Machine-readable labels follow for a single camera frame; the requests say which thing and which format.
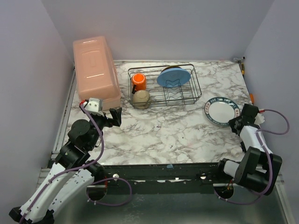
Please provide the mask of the blue plate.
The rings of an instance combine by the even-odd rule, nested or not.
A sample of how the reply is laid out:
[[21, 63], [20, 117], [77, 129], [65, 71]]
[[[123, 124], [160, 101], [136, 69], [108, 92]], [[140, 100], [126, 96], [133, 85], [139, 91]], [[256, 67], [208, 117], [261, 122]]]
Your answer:
[[157, 77], [157, 83], [166, 88], [178, 87], [186, 84], [191, 78], [191, 74], [182, 68], [162, 71]]

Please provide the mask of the white plate dark rim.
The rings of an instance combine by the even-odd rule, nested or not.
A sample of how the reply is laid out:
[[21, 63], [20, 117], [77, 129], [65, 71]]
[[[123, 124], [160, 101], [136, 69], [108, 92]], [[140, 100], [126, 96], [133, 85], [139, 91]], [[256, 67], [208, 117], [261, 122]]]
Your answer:
[[225, 97], [214, 97], [205, 103], [204, 113], [211, 123], [228, 127], [229, 121], [238, 117], [241, 111], [233, 100]]

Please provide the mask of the white ceramic bowl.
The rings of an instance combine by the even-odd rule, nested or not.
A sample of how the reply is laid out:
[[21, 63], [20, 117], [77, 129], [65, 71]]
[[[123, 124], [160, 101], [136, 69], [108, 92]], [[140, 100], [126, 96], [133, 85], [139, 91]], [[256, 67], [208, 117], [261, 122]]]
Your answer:
[[146, 90], [139, 90], [134, 93], [132, 102], [136, 109], [147, 109], [151, 104], [151, 96]]

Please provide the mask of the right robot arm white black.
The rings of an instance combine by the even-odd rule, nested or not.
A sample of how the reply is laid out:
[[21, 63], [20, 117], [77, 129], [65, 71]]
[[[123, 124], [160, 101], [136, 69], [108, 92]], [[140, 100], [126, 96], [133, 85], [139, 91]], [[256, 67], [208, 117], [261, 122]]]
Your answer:
[[255, 123], [259, 114], [258, 107], [245, 104], [240, 116], [228, 122], [231, 131], [242, 139], [245, 155], [241, 162], [221, 160], [218, 170], [232, 177], [239, 186], [259, 195], [269, 195], [279, 174], [282, 158], [267, 147], [262, 130]]

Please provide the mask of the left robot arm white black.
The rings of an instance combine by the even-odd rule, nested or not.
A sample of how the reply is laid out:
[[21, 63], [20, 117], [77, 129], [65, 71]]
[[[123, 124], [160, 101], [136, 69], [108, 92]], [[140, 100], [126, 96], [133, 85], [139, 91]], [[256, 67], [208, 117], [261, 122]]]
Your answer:
[[100, 141], [100, 154], [104, 152], [103, 128], [121, 125], [122, 109], [111, 108], [111, 118], [98, 108], [80, 109], [89, 118], [76, 120], [68, 132], [68, 141], [60, 149], [50, 172], [36, 192], [22, 206], [12, 208], [9, 216], [20, 224], [52, 224], [59, 209], [82, 188], [95, 181], [105, 181], [104, 168], [99, 158], [90, 160], [92, 151]]

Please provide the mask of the orange mug black handle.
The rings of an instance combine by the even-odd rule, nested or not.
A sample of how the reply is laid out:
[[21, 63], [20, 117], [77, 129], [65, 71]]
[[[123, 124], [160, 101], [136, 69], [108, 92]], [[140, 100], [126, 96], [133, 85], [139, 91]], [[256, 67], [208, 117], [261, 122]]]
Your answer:
[[146, 90], [146, 76], [142, 73], [136, 73], [132, 76], [132, 93], [137, 91]]

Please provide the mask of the yellow patterned plate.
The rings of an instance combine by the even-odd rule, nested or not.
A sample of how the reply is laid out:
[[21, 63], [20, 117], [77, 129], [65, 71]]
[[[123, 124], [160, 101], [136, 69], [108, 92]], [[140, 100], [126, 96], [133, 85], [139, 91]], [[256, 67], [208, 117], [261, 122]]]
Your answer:
[[168, 66], [166, 67], [165, 69], [163, 69], [162, 71], [165, 71], [165, 70], [169, 70], [169, 69], [176, 69], [176, 68], [180, 68], [179, 66]]

